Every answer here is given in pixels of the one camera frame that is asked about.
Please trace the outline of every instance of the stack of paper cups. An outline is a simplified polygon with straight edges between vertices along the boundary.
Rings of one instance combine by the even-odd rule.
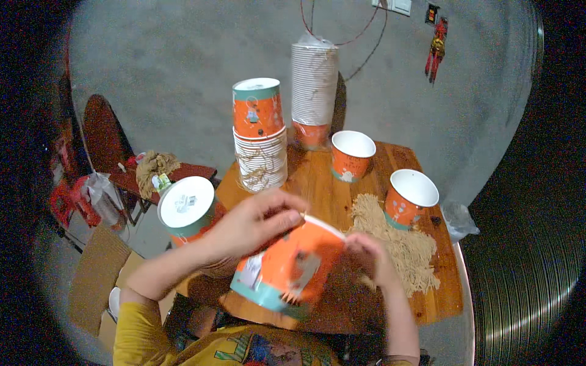
[[[279,85],[276,79],[255,78],[232,88],[240,182],[253,193],[280,187],[287,180],[287,132]]]
[[[312,149],[325,143],[332,124],[338,85],[338,48],[291,45],[293,126]]]

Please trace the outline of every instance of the person's left hand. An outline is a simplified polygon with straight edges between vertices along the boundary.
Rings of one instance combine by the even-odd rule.
[[[242,201],[205,236],[217,259],[243,257],[301,222],[309,204],[298,196],[271,189]]]

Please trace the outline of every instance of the red wire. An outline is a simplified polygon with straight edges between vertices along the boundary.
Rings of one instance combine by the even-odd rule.
[[[300,1],[301,4],[301,19],[303,19],[303,25],[305,25],[305,29],[309,32],[310,35],[312,35],[313,37],[315,37],[316,39],[319,39],[315,36],[315,34],[313,34],[310,30],[309,27],[307,26],[307,23],[305,22],[305,15],[303,14],[303,0]],[[343,43],[334,43],[335,46],[343,46],[343,45],[347,45],[350,42],[354,42],[355,40],[358,39],[358,37],[360,37],[362,35],[362,33],[365,32],[365,30],[370,26],[370,24],[372,24],[372,20],[374,19],[374,16],[376,15],[376,12],[379,10],[378,6],[374,7],[374,13],[372,14],[372,18],[370,18],[368,24],[364,27],[364,29],[362,30],[362,32],[358,33],[358,35],[356,37],[354,37],[354,39],[351,39],[347,42],[343,42]]]

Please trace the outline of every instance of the cardboard box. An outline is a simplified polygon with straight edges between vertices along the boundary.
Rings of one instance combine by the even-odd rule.
[[[110,291],[114,286],[125,287],[130,274],[144,261],[103,225],[96,228],[81,255],[69,291],[68,315],[110,351],[116,334],[116,323],[106,311]],[[163,322],[173,306],[175,293],[171,291],[159,302]]]

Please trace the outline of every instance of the yellow shirt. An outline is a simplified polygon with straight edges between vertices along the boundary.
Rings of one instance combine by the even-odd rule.
[[[169,343],[160,315],[139,303],[120,307],[114,365],[339,365],[334,353],[302,333],[250,325],[218,330],[183,352]],[[411,366],[397,361],[394,366]]]

